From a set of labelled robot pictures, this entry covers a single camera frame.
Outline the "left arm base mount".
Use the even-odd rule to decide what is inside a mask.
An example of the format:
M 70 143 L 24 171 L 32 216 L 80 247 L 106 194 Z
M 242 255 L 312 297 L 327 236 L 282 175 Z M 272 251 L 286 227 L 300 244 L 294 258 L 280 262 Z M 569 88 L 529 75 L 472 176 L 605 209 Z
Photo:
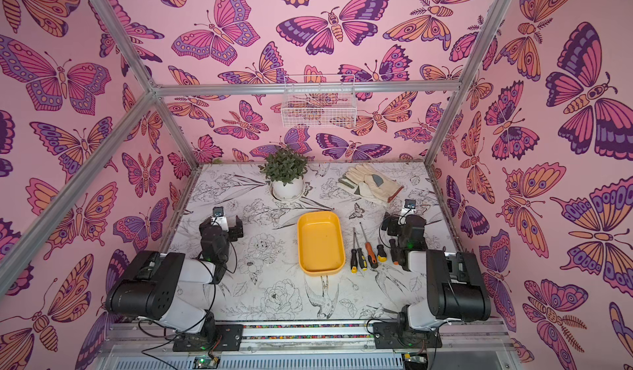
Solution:
M 239 351 L 244 325 L 217 323 L 210 313 L 197 333 L 183 333 L 173 341 L 174 352 Z

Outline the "black yellow Deli screwdriver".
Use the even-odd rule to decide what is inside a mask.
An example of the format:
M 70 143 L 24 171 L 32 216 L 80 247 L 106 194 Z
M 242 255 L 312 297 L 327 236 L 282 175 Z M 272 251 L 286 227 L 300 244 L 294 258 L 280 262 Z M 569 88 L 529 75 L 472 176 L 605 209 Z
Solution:
M 356 247 L 356 232 L 355 229 L 353 229 L 353 234 L 352 234 L 352 249 L 351 249 L 351 256 L 350 256 L 350 270 L 352 274 L 357 274 L 358 270 L 359 270 L 359 261 L 358 261 L 358 257 L 357 257 L 357 247 Z

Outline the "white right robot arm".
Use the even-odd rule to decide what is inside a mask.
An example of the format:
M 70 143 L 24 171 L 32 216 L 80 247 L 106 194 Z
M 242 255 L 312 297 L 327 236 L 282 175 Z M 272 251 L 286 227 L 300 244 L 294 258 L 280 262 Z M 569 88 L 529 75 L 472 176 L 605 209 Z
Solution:
M 398 335 L 430 333 L 451 322 L 486 321 L 491 301 L 476 256 L 432 250 L 425 241 L 426 220 L 416 214 L 385 214 L 380 232 L 390 237 L 392 262 L 426 281 L 426 299 L 402 307 Z

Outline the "yellow plastic storage tray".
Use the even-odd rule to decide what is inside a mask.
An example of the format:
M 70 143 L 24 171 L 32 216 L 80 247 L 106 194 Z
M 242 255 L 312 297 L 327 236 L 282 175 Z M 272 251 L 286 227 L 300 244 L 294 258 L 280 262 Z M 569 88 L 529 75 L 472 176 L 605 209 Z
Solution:
M 331 211 L 305 213 L 297 223 L 298 264 L 304 274 L 337 274 L 346 265 L 339 217 Z

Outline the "black orange handled screwdriver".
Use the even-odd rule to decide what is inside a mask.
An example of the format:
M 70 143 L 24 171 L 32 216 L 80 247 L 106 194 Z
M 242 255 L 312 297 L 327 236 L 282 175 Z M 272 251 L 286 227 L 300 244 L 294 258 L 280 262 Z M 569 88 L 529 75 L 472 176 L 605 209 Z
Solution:
M 399 250 L 397 241 L 395 239 L 390 239 L 389 246 L 390 246 L 390 253 L 392 256 L 392 263 L 395 265 L 399 265 L 400 264 L 400 250 Z

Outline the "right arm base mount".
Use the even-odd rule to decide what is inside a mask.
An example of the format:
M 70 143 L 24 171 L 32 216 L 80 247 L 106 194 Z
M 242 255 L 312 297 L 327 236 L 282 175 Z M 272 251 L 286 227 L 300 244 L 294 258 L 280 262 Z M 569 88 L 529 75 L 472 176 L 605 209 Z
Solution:
M 424 351 L 442 346 L 439 329 L 444 324 L 419 302 L 402 307 L 394 320 L 368 322 L 367 330 L 377 349 Z

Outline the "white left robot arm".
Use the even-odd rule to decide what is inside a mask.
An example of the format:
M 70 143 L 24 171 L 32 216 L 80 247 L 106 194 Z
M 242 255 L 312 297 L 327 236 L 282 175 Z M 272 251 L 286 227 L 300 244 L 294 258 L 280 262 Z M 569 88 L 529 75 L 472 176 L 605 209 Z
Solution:
M 215 208 L 199 225 L 201 253 L 188 259 L 181 252 L 162 254 L 141 251 L 110 288 L 105 300 L 107 312 L 138 317 L 179 333 L 211 338 L 215 333 L 212 304 L 195 307 L 177 296 L 184 284 L 217 287 L 228 272 L 229 248 L 244 237 L 243 222 L 235 217 L 230 225 Z

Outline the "black yellow stubby screwdriver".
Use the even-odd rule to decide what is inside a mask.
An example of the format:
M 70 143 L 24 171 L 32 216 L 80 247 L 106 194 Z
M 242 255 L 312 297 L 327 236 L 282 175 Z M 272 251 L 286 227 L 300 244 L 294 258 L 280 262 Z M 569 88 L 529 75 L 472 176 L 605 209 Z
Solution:
M 381 263 L 385 263 L 387 261 L 387 252 L 385 251 L 385 246 L 381 241 L 377 244 L 377 259 Z

